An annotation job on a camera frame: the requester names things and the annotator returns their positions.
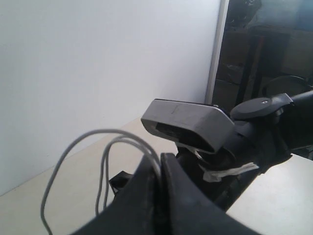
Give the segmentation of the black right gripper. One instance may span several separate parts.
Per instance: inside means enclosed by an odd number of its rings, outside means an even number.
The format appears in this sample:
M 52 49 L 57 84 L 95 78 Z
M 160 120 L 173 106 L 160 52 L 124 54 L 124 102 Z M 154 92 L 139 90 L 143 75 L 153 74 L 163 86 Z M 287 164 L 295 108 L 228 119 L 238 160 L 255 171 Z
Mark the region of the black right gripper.
M 116 196 L 125 187 L 132 177 L 132 174 L 121 171 L 109 180 L 114 196 Z

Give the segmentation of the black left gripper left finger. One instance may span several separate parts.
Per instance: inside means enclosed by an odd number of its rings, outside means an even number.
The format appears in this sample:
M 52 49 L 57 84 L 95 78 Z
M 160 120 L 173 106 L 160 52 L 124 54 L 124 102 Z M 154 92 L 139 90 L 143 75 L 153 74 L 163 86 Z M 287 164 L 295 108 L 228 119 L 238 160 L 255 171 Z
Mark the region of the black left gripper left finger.
M 112 203 L 74 235 L 154 235 L 155 174 L 143 157 L 133 177 Z

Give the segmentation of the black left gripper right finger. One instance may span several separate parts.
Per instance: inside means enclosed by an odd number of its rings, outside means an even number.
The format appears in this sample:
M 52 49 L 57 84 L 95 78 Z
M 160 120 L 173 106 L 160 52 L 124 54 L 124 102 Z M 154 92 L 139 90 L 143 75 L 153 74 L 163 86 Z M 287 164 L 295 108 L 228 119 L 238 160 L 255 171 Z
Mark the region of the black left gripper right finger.
M 161 176 L 167 235 L 257 235 L 211 202 L 172 153 L 162 153 Z

